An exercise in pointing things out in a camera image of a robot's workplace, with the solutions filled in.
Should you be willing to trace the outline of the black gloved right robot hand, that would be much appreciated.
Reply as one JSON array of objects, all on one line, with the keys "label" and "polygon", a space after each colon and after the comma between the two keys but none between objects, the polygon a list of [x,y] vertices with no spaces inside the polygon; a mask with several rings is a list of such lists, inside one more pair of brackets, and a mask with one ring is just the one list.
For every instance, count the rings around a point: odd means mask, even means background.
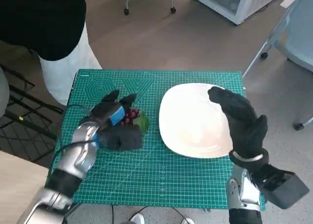
[{"label": "black gloved right robot hand", "polygon": [[234,151],[244,159],[261,154],[268,131],[267,117],[257,116],[251,103],[240,94],[212,87],[208,95],[210,101],[221,106],[227,117]]}]

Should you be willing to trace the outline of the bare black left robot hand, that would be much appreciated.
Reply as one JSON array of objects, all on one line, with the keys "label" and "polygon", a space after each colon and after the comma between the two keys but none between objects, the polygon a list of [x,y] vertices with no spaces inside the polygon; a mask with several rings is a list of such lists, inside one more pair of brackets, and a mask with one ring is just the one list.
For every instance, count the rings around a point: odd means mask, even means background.
[{"label": "bare black left robot hand", "polygon": [[113,90],[105,95],[101,102],[92,108],[85,121],[95,122],[101,130],[121,122],[135,102],[136,94],[129,94],[120,100],[118,96],[119,90]]}]

